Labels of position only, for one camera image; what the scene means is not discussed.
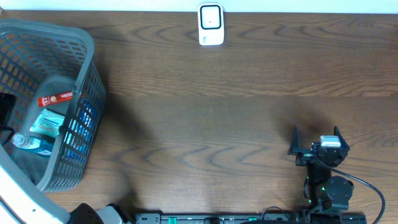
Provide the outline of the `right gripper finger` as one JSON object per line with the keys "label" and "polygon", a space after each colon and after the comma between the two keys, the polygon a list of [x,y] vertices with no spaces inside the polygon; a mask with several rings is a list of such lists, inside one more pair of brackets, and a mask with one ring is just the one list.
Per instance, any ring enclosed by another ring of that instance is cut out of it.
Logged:
{"label": "right gripper finger", "polygon": [[340,131],[339,131],[337,126],[334,127],[333,134],[338,137],[338,139],[340,141],[340,144],[341,144],[342,150],[348,150],[349,146],[346,143],[346,141],[344,140],[344,138],[342,137],[342,135],[341,135],[341,133],[340,133]]}
{"label": "right gripper finger", "polygon": [[292,142],[290,144],[290,150],[291,151],[299,151],[299,149],[300,149],[299,132],[298,132],[297,127],[295,126]]}

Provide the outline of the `blue Oreo packet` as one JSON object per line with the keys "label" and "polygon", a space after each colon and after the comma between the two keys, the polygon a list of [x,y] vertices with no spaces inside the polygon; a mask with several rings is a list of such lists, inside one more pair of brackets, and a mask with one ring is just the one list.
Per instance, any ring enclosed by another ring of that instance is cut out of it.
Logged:
{"label": "blue Oreo packet", "polygon": [[88,98],[81,98],[79,103],[74,113],[75,118],[68,125],[64,143],[67,145],[65,158],[81,163],[86,161],[83,155],[87,157],[91,148],[98,111]]}

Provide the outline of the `mint green snack packet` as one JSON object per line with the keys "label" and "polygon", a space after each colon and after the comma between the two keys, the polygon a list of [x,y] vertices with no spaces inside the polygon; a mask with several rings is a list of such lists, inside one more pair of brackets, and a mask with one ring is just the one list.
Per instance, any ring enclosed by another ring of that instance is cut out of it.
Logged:
{"label": "mint green snack packet", "polygon": [[60,134],[60,126],[65,120],[64,115],[55,113],[48,109],[42,110],[29,131],[56,138]]}

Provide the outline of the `blue liquid bottle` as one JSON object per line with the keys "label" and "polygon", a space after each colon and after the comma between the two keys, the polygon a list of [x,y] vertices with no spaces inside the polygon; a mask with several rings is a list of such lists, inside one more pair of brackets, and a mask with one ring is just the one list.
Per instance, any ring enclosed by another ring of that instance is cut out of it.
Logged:
{"label": "blue liquid bottle", "polygon": [[12,137],[12,143],[19,149],[33,152],[40,156],[51,156],[52,154],[53,144],[37,137],[16,133]]}

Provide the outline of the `red snack stick packet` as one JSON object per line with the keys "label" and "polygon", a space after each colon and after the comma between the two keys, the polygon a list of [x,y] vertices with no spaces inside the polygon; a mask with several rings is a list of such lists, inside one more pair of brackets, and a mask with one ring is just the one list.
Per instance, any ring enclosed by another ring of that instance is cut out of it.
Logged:
{"label": "red snack stick packet", "polygon": [[37,99],[39,107],[45,107],[48,105],[54,105],[58,103],[63,103],[65,101],[69,101],[73,98],[72,91],[57,93],[51,96],[43,96]]}

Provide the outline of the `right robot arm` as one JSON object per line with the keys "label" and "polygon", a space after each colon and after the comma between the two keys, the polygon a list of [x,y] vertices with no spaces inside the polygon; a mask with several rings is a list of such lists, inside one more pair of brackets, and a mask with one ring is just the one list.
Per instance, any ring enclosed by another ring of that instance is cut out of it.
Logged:
{"label": "right robot arm", "polygon": [[341,213],[349,208],[353,183],[342,176],[333,176],[332,168],[340,165],[350,150],[337,127],[331,136],[320,136],[310,148],[300,146],[298,129],[294,129],[289,154],[295,165],[307,168],[303,194],[310,209],[320,213]]}

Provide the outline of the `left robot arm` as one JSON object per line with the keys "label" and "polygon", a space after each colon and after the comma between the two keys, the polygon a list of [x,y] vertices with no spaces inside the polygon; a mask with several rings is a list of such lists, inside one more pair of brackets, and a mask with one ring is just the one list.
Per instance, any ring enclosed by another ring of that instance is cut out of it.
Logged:
{"label": "left robot arm", "polygon": [[66,211],[43,194],[1,148],[1,223],[134,223],[117,205],[94,210],[82,203]]}

